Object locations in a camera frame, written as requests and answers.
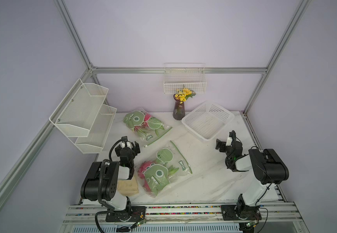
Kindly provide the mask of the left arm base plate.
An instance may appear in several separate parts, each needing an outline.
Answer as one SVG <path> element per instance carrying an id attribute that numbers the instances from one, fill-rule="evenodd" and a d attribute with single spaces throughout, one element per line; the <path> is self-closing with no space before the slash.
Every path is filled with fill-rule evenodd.
<path id="1" fill-rule="evenodd" d="M 127 207 L 123 211 L 112 211 L 105 217 L 106 222 L 137 222 L 146 215 L 145 206 Z"/>

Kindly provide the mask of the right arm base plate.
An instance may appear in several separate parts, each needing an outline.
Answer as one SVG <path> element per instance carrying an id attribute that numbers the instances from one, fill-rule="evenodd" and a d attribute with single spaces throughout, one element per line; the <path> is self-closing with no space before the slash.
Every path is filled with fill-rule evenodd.
<path id="1" fill-rule="evenodd" d="M 222 205 L 223 220 L 261 220 L 258 206 Z"/>

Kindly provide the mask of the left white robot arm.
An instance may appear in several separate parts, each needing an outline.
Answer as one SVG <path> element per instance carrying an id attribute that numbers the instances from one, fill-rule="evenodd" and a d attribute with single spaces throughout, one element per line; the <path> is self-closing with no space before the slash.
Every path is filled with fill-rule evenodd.
<path id="1" fill-rule="evenodd" d="M 109 151 L 109 158 L 93 162 L 83 181 L 80 194 L 83 200 L 97 201 L 106 211 L 95 214 L 95 223 L 103 233 L 98 216 L 106 215 L 105 221 L 128 222 L 133 216 L 129 197 L 117 190 L 119 180 L 131 180 L 135 172 L 134 159 L 140 153 L 139 144 L 126 136 L 119 139 Z"/>

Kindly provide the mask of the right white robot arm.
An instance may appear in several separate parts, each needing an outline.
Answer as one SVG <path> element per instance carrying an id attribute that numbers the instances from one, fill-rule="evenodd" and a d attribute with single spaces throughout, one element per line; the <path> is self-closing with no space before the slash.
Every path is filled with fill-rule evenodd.
<path id="1" fill-rule="evenodd" d="M 235 205 L 222 205 L 221 212 L 225 221 L 262 219 L 260 201 L 275 185 L 289 178 L 289 170 L 274 149 L 260 150 L 252 146 L 247 154 L 243 144 L 231 131 L 226 141 L 216 140 L 216 150 L 226 154 L 225 165 L 232 172 L 252 171 L 254 179 L 247 190 L 238 196 Z"/>

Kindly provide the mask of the pink dragon fruit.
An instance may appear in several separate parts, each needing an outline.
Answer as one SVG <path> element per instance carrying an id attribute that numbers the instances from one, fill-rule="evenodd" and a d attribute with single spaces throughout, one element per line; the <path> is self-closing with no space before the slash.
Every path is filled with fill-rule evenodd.
<path id="1" fill-rule="evenodd" d="M 138 169 L 138 177 L 143 181 L 143 187 L 147 193 L 156 197 L 166 186 L 171 184 L 171 179 L 175 176 L 179 168 L 156 163 L 155 161 L 145 161 Z"/>

